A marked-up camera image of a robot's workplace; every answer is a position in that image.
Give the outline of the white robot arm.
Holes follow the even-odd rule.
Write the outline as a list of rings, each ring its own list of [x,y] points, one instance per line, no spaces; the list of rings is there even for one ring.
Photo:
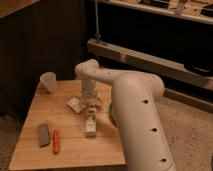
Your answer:
[[[177,171],[155,105],[164,94],[159,76],[102,69],[94,59],[77,64],[75,74],[112,86],[112,108],[128,171]]]

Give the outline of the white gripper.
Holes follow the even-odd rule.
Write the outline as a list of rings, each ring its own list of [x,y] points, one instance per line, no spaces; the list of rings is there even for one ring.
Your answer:
[[[98,96],[98,90],[96,88],[96,81],[90,79],[82,80],[82,96],[84,98],[80,99],[80,109],[84,111],[87,108],[86,98],[95,98],[95,105],[101,107],[103,105],[103,100],[101,96]]]

